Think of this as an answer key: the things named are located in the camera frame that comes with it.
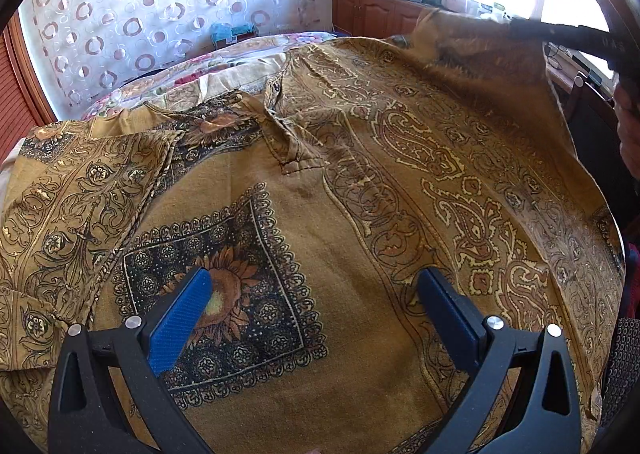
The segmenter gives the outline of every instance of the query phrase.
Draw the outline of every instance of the bedspread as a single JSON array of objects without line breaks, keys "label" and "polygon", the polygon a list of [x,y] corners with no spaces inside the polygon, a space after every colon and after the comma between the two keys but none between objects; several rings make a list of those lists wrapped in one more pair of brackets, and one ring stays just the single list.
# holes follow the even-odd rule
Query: bedspread
[{"label": "bedspread", "polygon": [[178,110],[34,130],[0,231],[0,395],[25,431],[46,445],[69,325],[119,325],[201,266],[212,298],[161,380],[215,452],[415,453],[465,382],[417,297],[435,265],[484,314],[564,328],[585,451],[622,250],[542,48],[505,29],[432,12],[399,45],[293,49],[260,97],[186,84]]},{"label": "bedspread", "polygon": [[312,42],[335,38],[331,33],[304,32],[270,35],[238,42],[206,55],[198,56],[160,71],[147,78],[139,78],[96,101],[82,116],[111,116],[124,108],[134,107],[146,100],[155,100],[178,85],[188,84],[206,74],[213,74],[249,60],[265,58]]}]

